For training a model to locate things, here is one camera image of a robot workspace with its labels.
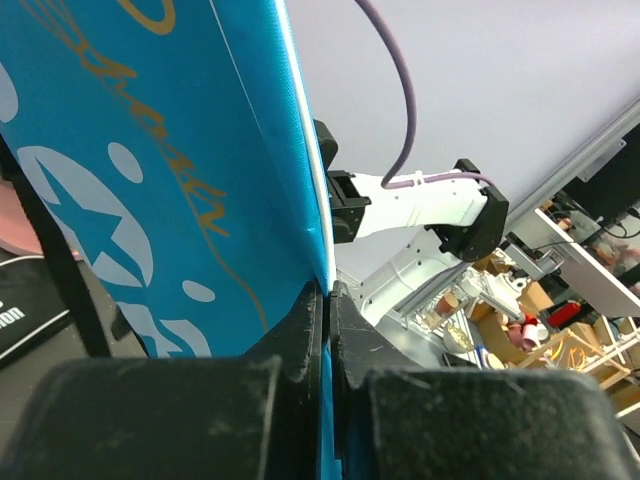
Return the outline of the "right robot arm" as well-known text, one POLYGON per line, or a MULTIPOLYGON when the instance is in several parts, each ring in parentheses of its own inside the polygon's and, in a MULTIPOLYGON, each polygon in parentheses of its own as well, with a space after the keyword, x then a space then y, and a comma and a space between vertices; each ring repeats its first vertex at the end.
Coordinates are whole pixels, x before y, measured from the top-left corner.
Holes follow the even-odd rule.
POLYGON ((334 242, 352 243, 388 230, 416 231, 352 292, 371 325, 438 275, 486 257, 500 243, 509 202, 470 160, 458 160, 447 172, 417 171, 383 184, 379 176, 331 169, 337 141, 323 122, 315 121, 314 129, 334 242))

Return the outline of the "black sport racket bag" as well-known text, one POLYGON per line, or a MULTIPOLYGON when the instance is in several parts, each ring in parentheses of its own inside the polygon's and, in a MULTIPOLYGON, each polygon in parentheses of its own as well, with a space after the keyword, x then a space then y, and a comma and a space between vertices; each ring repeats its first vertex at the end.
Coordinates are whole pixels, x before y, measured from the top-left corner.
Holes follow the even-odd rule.
POLYGON ((1 367, 27 355, 66 327, 69 310, 43 256, 1 262, 1 367))

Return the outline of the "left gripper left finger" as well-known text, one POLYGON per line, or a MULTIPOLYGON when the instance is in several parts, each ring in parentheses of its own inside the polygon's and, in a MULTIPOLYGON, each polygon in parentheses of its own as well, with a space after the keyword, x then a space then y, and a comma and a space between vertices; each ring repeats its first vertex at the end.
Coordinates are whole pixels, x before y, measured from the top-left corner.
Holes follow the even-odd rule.
POLYGON ((233 358, 84 359, 37 386, 5 479, 315 479, 324 296, 233 358))

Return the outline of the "blue sport racket bag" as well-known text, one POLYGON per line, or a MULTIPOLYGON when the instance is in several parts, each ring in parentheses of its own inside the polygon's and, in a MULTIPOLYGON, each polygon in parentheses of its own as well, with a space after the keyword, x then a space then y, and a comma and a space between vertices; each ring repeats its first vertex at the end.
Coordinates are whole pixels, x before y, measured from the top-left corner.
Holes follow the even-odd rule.
MULTIPOLYGON (((87 350, 233 358, 336 277, 281 1, 5 1, 1 155, 87 350)), ((319 475, 337 479, 322 331, 319 475)))

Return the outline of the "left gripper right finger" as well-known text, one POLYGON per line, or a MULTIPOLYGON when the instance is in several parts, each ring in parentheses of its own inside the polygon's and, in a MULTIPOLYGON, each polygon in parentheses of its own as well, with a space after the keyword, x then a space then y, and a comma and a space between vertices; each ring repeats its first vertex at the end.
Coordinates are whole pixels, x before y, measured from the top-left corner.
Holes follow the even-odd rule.
POLYGON ((329 300, 335 449, 347 479, 631 479, 598 384, 567 371, 419 366, 329 300))

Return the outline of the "pink three-tier shelf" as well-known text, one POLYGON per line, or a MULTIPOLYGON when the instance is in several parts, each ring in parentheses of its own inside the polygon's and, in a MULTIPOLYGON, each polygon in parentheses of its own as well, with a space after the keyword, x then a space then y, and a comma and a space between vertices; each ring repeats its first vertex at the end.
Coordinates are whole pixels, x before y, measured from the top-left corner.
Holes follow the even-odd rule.
POLYGON ((7 181, 0 186, 1 248, 15 255, 41 255, 42 248, 18 196, 7 181))

